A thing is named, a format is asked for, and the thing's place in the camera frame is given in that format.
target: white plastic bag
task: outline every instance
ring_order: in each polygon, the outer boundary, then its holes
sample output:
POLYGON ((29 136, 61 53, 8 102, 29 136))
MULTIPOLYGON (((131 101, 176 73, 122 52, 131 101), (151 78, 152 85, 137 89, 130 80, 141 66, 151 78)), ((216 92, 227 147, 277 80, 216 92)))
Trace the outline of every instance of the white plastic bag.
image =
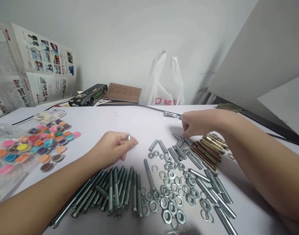
POLYGON ((178 58, 171 59, 173 82, 166 89, 159 83, 160 75, 166 60, 166 51, 160 52, 153 60, 149 72, 149 80, 142 89, 139 104, 141 105, 178 105, 184 104, 183 80, 178 64, 178 58))

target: table surface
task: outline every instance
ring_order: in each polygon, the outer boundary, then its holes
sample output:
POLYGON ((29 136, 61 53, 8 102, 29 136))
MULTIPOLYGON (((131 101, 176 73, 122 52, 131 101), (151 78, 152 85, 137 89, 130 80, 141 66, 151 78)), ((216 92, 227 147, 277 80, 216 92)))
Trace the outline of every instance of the table surface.
MULTIPOLYGON (((214 108, 213 105, 155 107, 175 113, 214 108)), ((13 124, 41 112, 43 109, 42 107, 20 108, 0 118, 0 123, 13 124)), ((82 136, 67 145, 68 149, 65 152, 65 159, 58 163, 51 172, 42 173, 39 167, 37 167, 21 183, 14 194, 21 192, 84 155, 107 131, 130 133, 139 141, 139 145, 128 152, 126 160, 124 162, 119 160, 115 165, 119 167, 124 165, 128 169, 133 165, 134 169, 141 175, 141 186, 149 189, 143 159, 148 160, 150 168, 152 165, 157 165, 159 171, 164 170, 163 165, 165 162, 161 161, 159 157, 149 159, 148 148, 155 139, 161 139, 167 148, 171 147, 177 141, 172 136, 172 132, 182 133, 180 120, 165 118, 161 112, 137 106, 61 107, 59 109, 67 112, 62 120, 72 125, 70 131, 80 131, 82 136)), ((254 121, 250 121, 263 131, 277 135, 254 121)), ((37 126, 37 121, 35 120, 30 120, 20 125, 20 127, 25 129, 35 126, 37 126)), ((193 140, 198 140, 199 138, 200 136, 192 137, 193 140)), ((279 141, 299 154, 299 146, 282 140, 279 141)), ((159 145, 156 146, 155 150, 161 151, 159 145)), ((237 218, 231 220, 231 222, 238 234, 288 234, 273 209, 251 185, 237 162, 231 160, 227 153, 223 155, 222 162, 218 164, 218 172, 223 185, 234 201, 229 206, 237 215, 237 218)), ((189 159, 182 161, 182 163, 186 169, 193 168, 197 170, 189 159)), ((163 184, 163 180, 159 178, 158 172, 152 172, 152 176, 155 186, 159 188, 163 184)), ((182 176, 178 170, 176 170, 176 175, 182 176)), ((186 215, 186 224, 180 226, 178 232, 202 235, 227 234, 214 209, 211 210, 214 216, 214 224, 210 224, 201 218, 201 206, 198 201, 194 207, 191 207, 185 201, 181 209, 186 215)), ((131 204, 128 209, 125 209, 120 220, 115 217, 107 217, 105 212, 101 212, 97 208, 90 209, 86 215, 81 214, 77 219, 71 217, 72 211, 69 211, 58 228, 48 228, 44 234, 167 234, 173 231, 170 225, 166 225, 163 222, 160 206, 156 213, 150 213, 144 219, 138 219, 135 214, 131 213, 131 204)))

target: brown slatted mat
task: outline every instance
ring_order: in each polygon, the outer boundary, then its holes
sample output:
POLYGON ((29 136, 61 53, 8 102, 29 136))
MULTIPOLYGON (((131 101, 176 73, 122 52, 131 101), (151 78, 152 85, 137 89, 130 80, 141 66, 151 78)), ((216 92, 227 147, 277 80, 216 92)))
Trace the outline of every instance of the brown slatted mat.
POLYGON ((103 99, 138 103, 141 91, 141 88, 111 83, 109 84, 108 92, 104 95, 103 99))

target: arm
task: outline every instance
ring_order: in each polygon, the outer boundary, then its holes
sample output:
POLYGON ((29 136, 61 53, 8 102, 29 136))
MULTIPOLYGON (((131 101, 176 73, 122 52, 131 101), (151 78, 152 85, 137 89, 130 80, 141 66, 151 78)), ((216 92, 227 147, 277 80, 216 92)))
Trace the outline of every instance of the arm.
POLYGON ((0 234, 42 234, 74 192, 138 142, 126 133, 107 132, 84 156, 0 204, 0 234))
POLYGON ((257 191, 281 216, 299 224, 299 156, 247 121, 219 109, 182 116, 183 137, 219 132, 257 191))

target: forearm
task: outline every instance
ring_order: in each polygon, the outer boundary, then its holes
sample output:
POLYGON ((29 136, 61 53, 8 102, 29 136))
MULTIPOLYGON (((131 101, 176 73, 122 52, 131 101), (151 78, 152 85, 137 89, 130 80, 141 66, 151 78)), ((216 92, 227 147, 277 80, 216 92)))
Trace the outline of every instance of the forearm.
POLYGON ((299 156, 237 114, 222 117, 216 131, 258 192, 280 215, 299 223, 299 156))
POLYGON ((0 204, 0 234, 42 234, 74 192, 99 170, 88 167, 87 161, 83 156, 0 204))

